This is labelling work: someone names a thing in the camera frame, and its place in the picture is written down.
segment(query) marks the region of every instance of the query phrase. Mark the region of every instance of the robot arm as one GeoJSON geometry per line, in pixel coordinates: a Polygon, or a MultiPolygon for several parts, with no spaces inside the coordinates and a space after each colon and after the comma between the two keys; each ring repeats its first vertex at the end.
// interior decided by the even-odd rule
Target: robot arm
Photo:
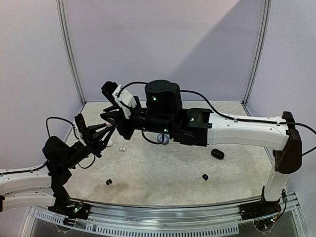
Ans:
{"type": "Polygon", "coordinates": [[[49,210],[70,218],[86,219],[89,205],[70,201],[63,185],[71,177],[69,169],[76,168],[89,154],[101,157],[101,151],[117,129],[126,140],[131,139],[134,130],[141,130],[168,134],[184,145],[234,143],[270,147],[274,150],[275,165],[263,187],[262,200],[252,206],[241,205],[240,209],[244,219],[280,209],[279,199],[287,178],[302,164],[301,139],[290,124],[294,122],[290,112],[284,112],[281,117],[257,118],[221,114],[214,108],[183,109],[179,85],[166,80],[146,83],[147,107],[142,108],[138,97],[125,88],[109,81],[102,87],[112,106],[100,116],[112,126],[103,123],[86,127],[79,114],[75,122],[80,140],[69,147],[59,138],[50,137],[43,148],[47,159],[43,167],[32,167],[27,172],[0,170],[1,208],[47,205],[49,210]]]}

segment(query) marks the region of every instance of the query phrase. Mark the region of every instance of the purple wall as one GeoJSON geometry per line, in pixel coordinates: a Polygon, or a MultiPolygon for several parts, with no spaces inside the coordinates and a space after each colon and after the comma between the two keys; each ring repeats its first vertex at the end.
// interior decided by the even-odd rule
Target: purple wall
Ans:
{"type": "MultiPolygon", "coordinates": [[[[255,116],[291,111],[297,122],[316,128],[316,1],[272,1],[268,32],[248,109],[255,116]]],[[[303,151],[316,137],[298,128],[303,151]]],[[[303,157],[302,168],[290,176],[310,235],[316,236],[316,152],[303,157]]]]}
{"type": "MultiPolygon", "coordinates": [[[[73,120],[81,105],[69,68],[56,1],[0,3],[0,168],[41,164],[45,119],[73,120]]],[[[65,138],[70,127],[50,124],[65,138]]],[[[0,213],[0,236],[18,236],[25,208],[0,213]]]]}
{"type": "MultiPolygon", "coordinates": [[[[87,101],[106,80],[169,79],[210,100],[242,101],[264,0],[68,0],[72,48],[87,101]]],[[[129,89],[144,99],[143,86],[129,89]]],[[[184,94],[184,99],[199,99],[184,94]]]]}

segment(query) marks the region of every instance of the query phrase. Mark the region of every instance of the white ball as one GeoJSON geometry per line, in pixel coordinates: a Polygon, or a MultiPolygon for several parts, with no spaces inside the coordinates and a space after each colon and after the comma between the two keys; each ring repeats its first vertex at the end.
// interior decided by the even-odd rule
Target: white ball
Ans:
{"type": "Polygon", "coordinates": [[[107,144],[107,147],[111,147],[111,146],[113,146],[113,141],[110,139],[108,144],[107,144]]]}

